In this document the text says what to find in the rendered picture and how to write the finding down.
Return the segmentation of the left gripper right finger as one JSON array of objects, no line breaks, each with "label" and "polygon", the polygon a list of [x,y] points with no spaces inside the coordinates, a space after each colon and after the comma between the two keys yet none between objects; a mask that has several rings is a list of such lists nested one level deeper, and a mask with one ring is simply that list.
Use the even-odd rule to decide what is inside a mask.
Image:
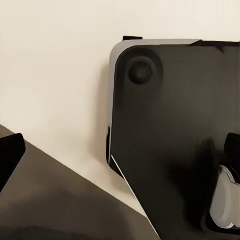
[{"label": "left gripper right finger", "polygon": [[230,132],[227,135],[224,151],[240,172],[240,135]]}]

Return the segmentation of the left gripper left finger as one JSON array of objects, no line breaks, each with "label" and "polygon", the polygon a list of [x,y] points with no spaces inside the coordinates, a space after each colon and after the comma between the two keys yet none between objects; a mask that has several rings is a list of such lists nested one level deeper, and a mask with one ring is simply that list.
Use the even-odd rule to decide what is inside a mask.
[{"label": "left gripper left finger", "polygon": [[0,193],[26,152],[21,133],[0,138]]}]

